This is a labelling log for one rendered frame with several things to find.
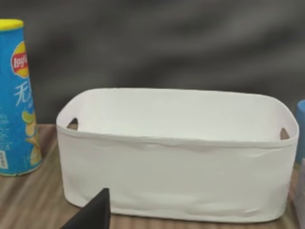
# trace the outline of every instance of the lay's logo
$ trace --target lay's logo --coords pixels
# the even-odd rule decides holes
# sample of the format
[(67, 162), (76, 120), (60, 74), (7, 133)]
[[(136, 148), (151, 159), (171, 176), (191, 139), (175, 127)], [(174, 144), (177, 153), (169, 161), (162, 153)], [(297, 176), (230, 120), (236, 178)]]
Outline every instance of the lay's logo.
[(11, 57), (11, 68), (21, 78), (29, 76), (28, 59), (24, 42), (20, 42)]

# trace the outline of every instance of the dark fabric backdrop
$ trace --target dark fabric backdrop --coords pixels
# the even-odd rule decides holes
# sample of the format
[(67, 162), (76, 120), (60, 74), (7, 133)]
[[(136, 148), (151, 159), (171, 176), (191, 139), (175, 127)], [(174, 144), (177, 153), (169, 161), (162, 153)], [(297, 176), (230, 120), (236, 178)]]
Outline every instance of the dark fabric backdrop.
[(98, 87), (305, 98), (304, 0), (0, 0), (25, 21), (38, 122)]

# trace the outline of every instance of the lime slice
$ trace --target lime slice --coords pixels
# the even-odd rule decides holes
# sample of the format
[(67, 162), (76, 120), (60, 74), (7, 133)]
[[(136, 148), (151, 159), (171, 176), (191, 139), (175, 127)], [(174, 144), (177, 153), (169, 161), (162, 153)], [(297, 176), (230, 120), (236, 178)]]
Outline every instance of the lime slice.
[(31, 123), (31, 122), (34, 121), (34, 115), (33, 115), (33, 114), (30, 114), (30, 113), (28, 113), (28, 112), (26, 112), (26, 111), (23, 111), (23, 112), (22, 112), (22, 119), (23, 119), (23, 121), (26, 122), (26, 123)]

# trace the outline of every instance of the wooden table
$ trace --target wooden table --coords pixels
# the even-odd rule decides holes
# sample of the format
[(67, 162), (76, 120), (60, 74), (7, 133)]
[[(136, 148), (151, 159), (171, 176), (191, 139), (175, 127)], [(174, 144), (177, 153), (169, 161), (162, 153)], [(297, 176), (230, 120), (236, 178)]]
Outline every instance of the wooden table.
[[(21, 177), (0, 176), (0, 229), (58, 229), (79, 211), (63, 196), (55, 126), (40, 125), (39, 134), (41, 167)], [(295, 168), (286, 212), (273, 222), (216, 224), (112, 215), (111, 229), (296, 229), (292, 199), (297, 171)]]

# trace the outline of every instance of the storage container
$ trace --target storage container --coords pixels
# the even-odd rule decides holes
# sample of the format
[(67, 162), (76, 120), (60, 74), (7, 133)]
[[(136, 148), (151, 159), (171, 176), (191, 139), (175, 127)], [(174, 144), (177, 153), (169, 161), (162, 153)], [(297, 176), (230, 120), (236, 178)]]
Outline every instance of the storage container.
[(72, 204), (107, 187), (112, 213), (218, 222), (283, 214), (299, 135), (272, 97), (174, 89), (85, 91), (57, 130)]

